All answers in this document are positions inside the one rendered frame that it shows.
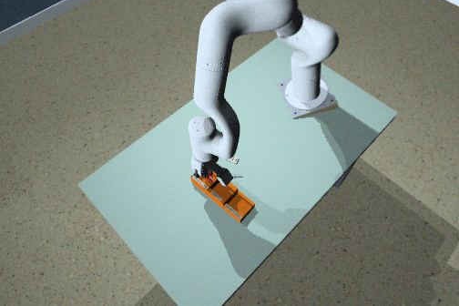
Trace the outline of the white domino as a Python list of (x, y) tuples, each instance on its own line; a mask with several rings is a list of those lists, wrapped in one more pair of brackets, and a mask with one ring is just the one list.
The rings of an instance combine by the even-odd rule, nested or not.
[(227, 159), (227, 160), (237, 164), (239, 158), (233, 156), (232, 158)]

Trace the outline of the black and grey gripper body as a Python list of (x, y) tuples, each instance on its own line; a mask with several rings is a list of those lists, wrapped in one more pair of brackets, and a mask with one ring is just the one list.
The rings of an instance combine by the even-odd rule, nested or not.
[[(217, 163), (217, 161), (219, 160), (219, 157), (215, 156), (212, 160)], [(203, 176), (207, 171), (209, 171), (209, 168), (207, 168), (206, 166), (210, 163), (210, 161), (211, 160), (199, 161), (194, 156), (192, 156), (192, 160), (191, 160), (192, 170), (193, 171), (194, 169), (197, 170), (199, 175)]]

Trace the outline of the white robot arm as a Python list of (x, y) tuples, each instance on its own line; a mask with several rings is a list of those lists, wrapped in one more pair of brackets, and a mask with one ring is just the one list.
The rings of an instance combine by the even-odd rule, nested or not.
[(314, 109), (327, 98), (320, 61), (336, 50), (339, 37), (329, 25), (301, 15), (298, 0), (227, 0), (214, 7), (201, 24), (194, 101), (210, 117), (192, 118), (189, 136), (193, 156), (199, 161), (211, 160), (206, 167), (217, 174), (222, 186), (227, 187), (233, 176), (212, 159), (232, 158), (239, 144), (240, 123), (224, 97), (232, 46), (238, 36), (274, 30), (281, 41), (297, 48), (291, 57), (293, 87), (291, 81), (285, 90), (293, 107)]

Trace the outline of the orange bin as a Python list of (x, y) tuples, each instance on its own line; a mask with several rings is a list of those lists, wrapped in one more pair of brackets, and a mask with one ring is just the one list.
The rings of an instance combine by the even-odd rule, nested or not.
[(212, 183), (202, 176), (195, 178), (194, 175), (195, 173), (191, 176), (191, 182), (238, 222), (242, 222), (252, 211), (254, 202), (238, 191), (238, 188), (232, 183), (229, 183), (227, 187), (222, 186), (216, 177), (216, 173), (213, 172)]

